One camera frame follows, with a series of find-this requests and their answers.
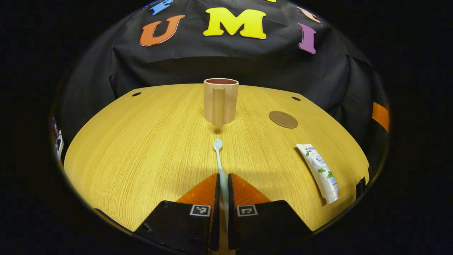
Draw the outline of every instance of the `white toothpaste tube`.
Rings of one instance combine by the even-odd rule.
[[[338,184],[321,155],[311,144],[296,144],[296,146],[305,158],[327,204],[338,200]]]

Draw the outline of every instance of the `toothbrush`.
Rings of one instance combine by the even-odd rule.
[[[214,150],[217,154],[217,168],[218,173],[220,174],[220,189],[222,191],[222,198],[223,198],[223,208],[225,208],[225,221],[226,221],[226,231],[228,232],[228,179],[225,171],[220,164],[220,154],[219,151],[222,149],[223,142],[220,139],[216,139],[214,141]]]

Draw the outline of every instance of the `brown coaster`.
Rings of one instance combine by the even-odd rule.
[[[285,128],[295,128],[297,127],[297,125],[299,125],[299,123],[293,116],[284,112],[272,111],[269,113],[269,118],[277,125]]]

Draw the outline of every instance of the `round table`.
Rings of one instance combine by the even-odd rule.
[[[298,126],[277,125],[271,111],[292,115]],[[311,230],[350,206],[356,184],[369,180],[359,145],[320,107],[297,93],[244,85],[236,117],[220,133],[203,115],[203,84],[134,89],[83,126],[64,171],[90,206],[135,231],[159,202],[176,201],[217,172],[216,138],[223,141],[226,174],[239,175],[272,201],[286,200]],[[297,143],[311,143],[324,158],[338,201],[326,205]]]

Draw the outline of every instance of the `letter m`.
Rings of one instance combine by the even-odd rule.
[[[209,26],[203,35],[222,35],[223,30],[220,29],[222,23],[230,35],[235,34],[244,25],[244,29],[239,32],[242,36],[266,39],[266,34],[263,33],[263,17],[266,13],[262,11],[248,9],[237,17],[223,7],[210,8],[206,12],[210,14]]]

